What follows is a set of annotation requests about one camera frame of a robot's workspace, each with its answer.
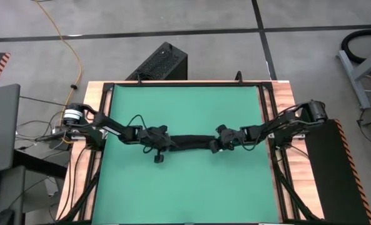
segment black cable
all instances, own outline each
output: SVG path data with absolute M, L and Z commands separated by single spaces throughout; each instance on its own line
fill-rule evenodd
M 173 142 L 169 137 L 166 137 L 166 136 L 161 135 L 161 134 L 159 134 L 159 133 L 157 133 L 157 132 L 154 132 L 154 131 L 148 130 L 148 127 L 147 127 L 146 124 L 145 124 L 145 120 L 143 119 L 142 115 L 140 115 L 140 114 L 137 114 L 137 115 L 135 115 L 134 117 L 132 117 L 132 119 L 129 121 L 129 123 L 127 124 L 127 126 L 131 125 L 131 123 L 132 123 L 132 122 L 134 121 L 134 119 L 137 118 L 137 117 L 141 118 L 142 125 L 143 125 L 143 127 L 145 128 L 145 130 L 147 130 L 146 133 L 147 133 L 148 135 L 150 135 L 149 132 L 151 132 L 151 133 L 153 133 L 153 134 L 155 134 L 155 135 L 157 135 L 157 136 L 159 136 L 159 137 L 165 139 L 166 141 L 170 142 L 172 145 L 176 146 L 176 143 Z M 151 148 L 150 148 L 149 150 L 147 150 L 147 151 L 145 151 L 145 149 L 146 149 L 146 147 L 143 148 L 143 153 L 148 154 L 148 153 L 150 153 L 150 152 L 153 150 L 153 147 L 151 147 Z
M 35 144 L 32 144 L 30 146 L 21 146 L 21 147 L 15 148 L 14 150 L 25 151 L 25 149 L 30 148 L 30 147 L 32 147 L 34 145 Z
M 341 42 L 341 50 L 344 50 L 348 58 L 355 63 L 362 63 L 366 59 L 354 55 L 354 53 L 352 53 L 352 51 L 349 49 L 349 42 L 355 38 L 362 36 L 371 36 L 371 29 L 352 32 L 348 36 L 346 36 Z
M 38 182 L 36 182 L 36 183 L 34 183 L 33 185 L 31 185 L 29 188 L 27 188 L 27 189 L 25 189 L 25 190 L 23 190 L 22 191 L 22 193 L 19 195 L 19 196 L 17 196 L 16 198 L 15 198 L 15 200 L 10 204 L 10 206 L 8 207 L 8 209 L 10 209 L 11 208 L 11 206 L 26 192 L 26 191 L 28 191 L 28 190 L 30 190 L 31 188 L 33 188 L 35 185 L 37 185 L 37 184 L 39 184 L 40 182 L 42 182 L 42 181 L 44 181 L 44 180 L 46 180 L 47 178 L 44 178 L 44 179 L 42 179 L 42 180 L 40 180 L 40 181 L 38 181 Z
M 39 101 L 41 103 L 55 104 L 55 105 L 58 105 L 58 106 L 66 106 L 65 104 L 60 104 L 60 103 L 56 103 L 56 102 L 40 100 L 40 99 L 36 99 L 36 98 L 33 98 L 33 97 L 20 96 L 20 98 L 29 99 L 29 100 L 33 100 L 33 101 Z
M 52 182 L 53 184 L 56 184 L 56 182 L 52 181 L 52 180 L 50 179 L 50 177 L 48 177 L 48 180 L 49 180 L 50 182 Z
M 47 158 L 49 158 L 49 157 L 51 157 L 51 156 L 55 156 L 55 155 L 57 155 L 57 154 L 63 153 L 63 152 L 66 152 L 66 151 L 61 150 L 60 152 L 56 152 L 56 153 L 50 154 L 50 155 L 48 155 L 48 156 L 42 158 L 42 160 L 47 159 Z
M 64 207 L 63 209 L 61 210 L 60 212 L 60 215 L 59 216 L 56 216 L 56 220 L 60 220 L 61 216 L 63 215 L 64 213 L 64 210 L 66 209 L 67 207 L 67 204 L 68 204 L 68 199 L 70 197 L 70 190 L 71 190 L 71 150 L 70 150 L 70 155 L 69 155 L 69 161 L 68 161 L 68 192 L 67 192 L 67 199 L 66 199 L 66 203 L 64 204 Z
M 287 110 L 289 110 L 289 109 L 292 109 L 292 108 L 297 108 L 297 107 L 299 107 L 300 105 L 302 105 L 302 104 L 306 104 L 306 103 L 309 103 L 309 102 L 303 102 L 303 103 L 300 103 L 300 104 L 296 104 L 296 105 L 293 105 L 293 106 L 290 106 L 290 107 L 288 107 L 288 108 L 286 108 L 286 109 L 284 109 L 284 110 L 282 110 L 281 112 L 279 112 L 268 124 L 267 124 L 267 126 L 264 128 L 264 129 L 262 129 L 261 131 L 260 131 L 260 133 L 259 133 L 259 135 L 258 135 L 258 137 L 256 138 L 256 140 L 255 140 L 255 143 L 253 143 L 253 146 L 252 146 L 252 148 L 250 148 L 250 149 L 248 149 L 247 147 L 245 147 L 245 145 L 244 145 L 244 143 L 243 143 L 243 141 L 242 141 L 242 139 L 240 139 L 238 136 L 237 136 L 237 134 L 236 133 L 234 133 L 236 136 L 237 136 L 237 138 L 238 138 L 238 140 L 240 140 L 240 143 L 241 143 L 241 146 L 245 149 L 245 150 L 247 150 L 247 151 L 252 151 L 252 150 L 254 150 L 254 148 L 256 147 L 256 145 L 258 145 L 258 143 L 259 143 L 259 139 L 260 139 L 260 136 L 263 134 L 263 132 L 265 132 L 266 131 L 266 129 L 268 128 L 268 127 L 270 127 L 270 125 L 272 125 L 274 122 L 275 122 L 275 120 L 277 119 L 277 118 L 279 118 L 283 113 L 285 113 Z
M 48 132 L 49 128 L 52 128 L 52 120 L 59 114 L 59 113 L 62 113 L 62 111 L 59 111 L 59 112 L 56 112 L 52 118 L 49 120 L 49 122 L 46 122 L 46 121 L 39 121 L 39 120 L 33 120 L 33 121 L 28 121 L 28 122 L 25 122 L 23 124 L 20 124 L 17 126 L 17 128 L 21 127 L 21 126 L 24 126 L 24 125 L 27 125 L 29 123 L 35 123 L 35 122 L 40 122 L 40 123 L 47 123 L 48 126 L 46 127 L 46 130 L 45 132 L 43 132 L 42 136 L 38 136 L 37 138 L 41 138 L 41 137 L 45 137 L 46 133 Z M 26 141 L 37 141 L 37 139 L 35 138 L 35 136 L 25 136 L 25 135 L 22 135 L 22 134 L 19 134 L 20 136 L 24 136 L 24 137 L 16 137 L 16 139 L 20 139 L 20 140 L 26 140 Z
M 49 208 L 48 208 L 48 211 L 49 211 L 50 218 L 53 220 L 53 224 L 56 224 L 56 220 L 53 218 L 52 213 L 51 213 L 51 211 L 50 211 L 50 209 L 51 209 L 54 205 L 56 205 L 56 204 L 52 204 L 52 205 L 50 205 Z
M 67 215 L 64 218 L 62 218 L 60 221 L 62 221 L 62 222 L 63 221 L 72 221 L 75 218 L 79 209 L 85 203 L 85 201 L 87 200 L 90 192 L 93 190 L 93 187 L 95 187 L 95 185 L 98 183 L 100 168 L 101 168 L 101 163 L 99 163 L 99 166 L 98 166 L 95 174 L 93 175 L 93 178 L 92 178 L 91 182 L 89 182 L 89 184 L 85 187 L 82 195 L 79 197 L 79 199 L 75 203 L 74 207 L 72 209 L 70 209 L 70 211 L 67 213 Z
M 93 118 L 88 117 L 89 111 L 86 111 L 85 118 L 89 121 L 93 121 Z
M 365 137 L 365 139 L 367 139 L 368 141 L 371 142 L 370 138 L 368 138 L 366 136 L 366 134 L 363 132 L 363 129 L 362 129 L 362 125 L 361 125 L 361 122 L 362 122 L 362 118 L 363 118 L 363 114 L 365 113 L 365 109 L 362 110 L 362 113 L 360 113 L 360 117 L 359 117 L 359 120 L 356 121 L 358 123 L 358 126 L 359 126 L 359 129 L 360 129 L 360 132 L 363 134 L 363 136 Z
M 299 148 L 293 146 L 292 144 L 287 144 L 287 146 L 289 146 L 289 147 L 291 147 L 291 148 L 294 148 L 295 150 L 297 150 L 298 152 L 300 152 L 300 153 L 302 153 L 304 156 L 306 156 L 307 159 L 309 159 L 309 155 L 308 155 L 306 152 L 302 151 L 301 149 L 299 149 Z
M 84 147 L 81 152 L 79 153 L 78 155 L 78 158 L 77 158 L 77 161 L 75 162 L 75 166 L 74 166 L 74 179 L 73 179 L 73 193 L 71 194 L 71 207 L 73 207 L 73 201 L 74 201 L 74 190 L 75 190 L 75 177 L 76 177 L 76 171 L 77 171 L 77 165 L 78 165 L 78 162 L 79 162 L 79 159 L 81 158 L 81 155 L 83 154 L 83 152 L 86 150 L 86 147 Z

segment concrete floor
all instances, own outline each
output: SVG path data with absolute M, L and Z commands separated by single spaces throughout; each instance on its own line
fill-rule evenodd
M 249 0 L 53 0 L 42 5 L 65 35 L 258 27 Z M 265 28 L 371 24 L 368 0 L 258 0 L 258 6 Z M 268 32 L 266 36 L 277 78 L 291 82 L 296 102 L 324 101 L 328 115 L 341 120 L 371 206 L 371 143 L 358 129 L 358 101 L 334 57 L 351 32 Z M 0 0 L 0 38 L 55 35 L 35 2 Z M 82 102 L 88 81 L 127 78 L 164 41 L 188 53 L 189 79 L 233 79 L 238 70 L 245 79 L 270 79 L 257 32 L 82 39 L 70 41 L 84 67 L 72 101 Z M 371 38 L 356 40 L 351 46 L 361 56 L 368 56 Z M 0 42 L 0 52 L 11 53 L 0 86 L 18 83 L 23 96 L 64 102 L 78 68 L 61 41 Z M 58 106 L 21 100 L 18 123 L 48 121 L 59 110 Z M 22 133 L 36 135 L 44 129 L 34 124 Z M 364 131 L 371 138 L 371 127 Z M 50 154 L 42 144 L 27 152 L 37 157 Z M 67 156 L 51 160 L 64 164 Z M 37 192 L 45 192 L 44 184 Z M 27 215 L 27 224 L 50 221 L 47 207 Z

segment black computer tower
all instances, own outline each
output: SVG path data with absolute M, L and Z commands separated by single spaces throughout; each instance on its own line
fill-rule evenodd
M 127 81 L 187 80 L 188 55 L 170 43 L 164 42 L 145 60 Z

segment table leg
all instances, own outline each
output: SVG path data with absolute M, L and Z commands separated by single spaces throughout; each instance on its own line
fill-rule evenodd
M 67 172 L 67 168 L 64 166 L 47 162 L 16 150 L 14 150 L 13 159 L 13 167 L 15 166 L 24 166 L 28 170 L 60 179 L 65 179 Z

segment green work surface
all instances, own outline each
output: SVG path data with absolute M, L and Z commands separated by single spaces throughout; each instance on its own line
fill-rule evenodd
M 170 135 L 217 135 L 215 129 L 261 124 L 255 87 L 115 86 L 110 117 L 121 124 L 140 114 Z M 136 118 L 131 125 L 141 125 Z M 253 151 L 164 152 L 125 145 L 109 135 L 93 224 L 278 222 L 265 143 Z

